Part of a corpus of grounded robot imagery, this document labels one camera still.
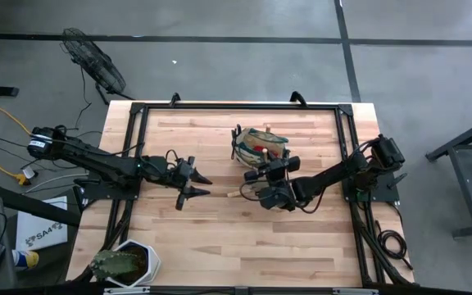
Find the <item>cactus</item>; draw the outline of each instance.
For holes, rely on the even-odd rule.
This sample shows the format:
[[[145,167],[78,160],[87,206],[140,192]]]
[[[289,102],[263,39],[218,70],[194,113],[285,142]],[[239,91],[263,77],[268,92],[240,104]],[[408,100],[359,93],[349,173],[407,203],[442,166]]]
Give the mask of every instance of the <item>cactus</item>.
[[[134,254],[104,250],[98,252],[90,263],[90,269],[97,279],[116,277],[138,269]]]

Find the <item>electric fan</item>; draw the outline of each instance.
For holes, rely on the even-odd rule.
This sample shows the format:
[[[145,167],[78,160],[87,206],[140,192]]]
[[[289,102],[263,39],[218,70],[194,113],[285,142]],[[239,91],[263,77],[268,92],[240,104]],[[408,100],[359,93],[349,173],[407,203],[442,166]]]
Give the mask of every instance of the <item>electric fan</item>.
[[[70,54],[70,58],[96,81],[96,90],[106,105],[109,102],[105,99],[100,87],[103,87],[109,94],[117,94],[123,98],[134,100],[122,93],[126,82],[112,64],[111,58],[94,42],[90,41],[87,35],[79,29],[69,28],[63,30],[62,36],[63,45]]]

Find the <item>concrete floor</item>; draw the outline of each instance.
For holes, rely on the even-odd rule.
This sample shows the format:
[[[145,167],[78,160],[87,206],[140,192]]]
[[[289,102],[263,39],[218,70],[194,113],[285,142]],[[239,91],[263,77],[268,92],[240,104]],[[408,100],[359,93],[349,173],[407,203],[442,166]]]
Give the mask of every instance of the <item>concrete floor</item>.
[[[60,33],[73,26],[88,34],[336,38],[334,9],[332,0],[0,0],[0,31]],[[343,9],[351,38],[472,39],[470,0],[343,0]],[[310,102],[351,101],[340,45],[98,46],[125,77],[125,92],[136,98],[170,99],[179,92],[185,100],[285,101],[297,90]],[[380,129],[406,157],[403,172],[409,176],[399,191],[416,281],[472,290],[472,238],[451,238],[452,230],[470,225],[456,177],[447,158],[434,164],[424,158],[472,126],[472,48],[353,46],[352,55],[362,101],[375,104]],[[89,81],[93,105],[75,134],[100,130],[107,113]],[[0,98],[0,107],[29,128],[71,127],[84,106],[79,67],[58,42],[0,41],[0,85],[20,88],[18,98]],[[27,143],[1,114],[0,136]],[[97,144],[99,136],[85,140]],[[0,161],[13,171],[24,164],[3,152]],[[44,172],[39,181],[59,174]],[[0,185],[23,190],[1,173]],[[63,264],[57,260],[52,268]]]

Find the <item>butcher block tabletop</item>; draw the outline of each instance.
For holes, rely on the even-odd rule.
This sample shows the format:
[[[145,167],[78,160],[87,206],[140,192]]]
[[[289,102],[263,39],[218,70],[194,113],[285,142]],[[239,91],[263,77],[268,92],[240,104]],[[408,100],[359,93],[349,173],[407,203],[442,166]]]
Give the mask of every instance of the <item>butcher block tabletop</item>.
[[[101,149],[117,152],[123,148],[131,103],[111,102]],[[352,108],[359,142],[375,138],[379,127],[374,105],[353,103]],[[262,130],[269,125],[272,133],[288,138],[291,156],[302,161],[291,178],[315,175],[341,161],[332,111],[150,110],[142,154],[163,156],[174,149],[179,157],[195,156],[198,171],[213,182],[194,184],[211,194],[189,199],[182,211],[175,209],[177,190],[143,182],[134,203],[129,238],[152,246],[161,258],[160,272],[152,284],[360,287],[351,213],[341,184],[325,190],[315,214],[298,209],[266,210],[259,202],[227,197],[238,190],[248,171],[230,159],[231,129],[236,124]],[[350,152],[347,124],[344,128]],[[101,200],[83,212],[67,279],[79,275],[102,246],[110,208],[111,201]],[[403,235],[393,208],[374,203],[373,213],[382,229]],[[366,244],[365,249],[374,279],[373,258]],[[402,261],[390,261],[413,281]]]

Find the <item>soil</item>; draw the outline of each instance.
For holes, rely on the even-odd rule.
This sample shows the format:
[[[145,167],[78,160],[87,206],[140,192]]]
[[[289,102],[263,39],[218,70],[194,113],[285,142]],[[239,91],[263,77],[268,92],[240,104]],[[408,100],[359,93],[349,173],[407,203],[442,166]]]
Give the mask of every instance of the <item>soil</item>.
[[[136,266],[138,267],[137,270],[131,271],[127,274],[118,275],[114,278],[122,284],[130,285],[145,275],[147,272],[148,253],[146,252],[145,248],[136,245],[125,247],[121,249],[121,252],[131,253],[138,257],[138,259],[135,261]]]

